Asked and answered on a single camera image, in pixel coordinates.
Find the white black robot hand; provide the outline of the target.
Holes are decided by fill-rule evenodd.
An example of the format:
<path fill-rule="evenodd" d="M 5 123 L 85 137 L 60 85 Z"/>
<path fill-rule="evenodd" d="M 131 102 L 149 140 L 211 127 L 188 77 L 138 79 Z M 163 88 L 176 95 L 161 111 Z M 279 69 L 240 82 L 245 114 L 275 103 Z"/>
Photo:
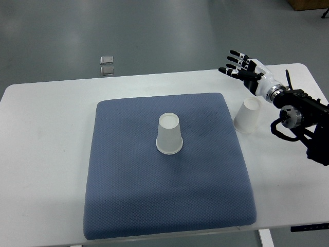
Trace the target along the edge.
<path fill-rule="evenodd" d="M 232 64 L 220 67 L 219 72 L 241 80 L 253 95 L 272 103 L 275 96 L 284 91 L 284 86 L 274 79 L 273 73 L 259 60 L 241 52 L 231 50 L 227 57 Z"/>

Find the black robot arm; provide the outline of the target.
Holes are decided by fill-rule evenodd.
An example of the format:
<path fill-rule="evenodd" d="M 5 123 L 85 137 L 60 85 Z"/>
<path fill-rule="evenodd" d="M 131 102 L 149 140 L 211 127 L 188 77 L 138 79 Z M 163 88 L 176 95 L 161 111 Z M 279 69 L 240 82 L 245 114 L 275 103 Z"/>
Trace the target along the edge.
<path fill-rule="evenodd" d="M 306 147 L 307 158 L 328 166 L 328 105 L 313 99 L 301 89 L 293 89 L 288 70 L 288 86 L 275 91 L 273 105 L 280 109 L 279 118 L 270 125 L 272 134 L 280 139 Z"/>

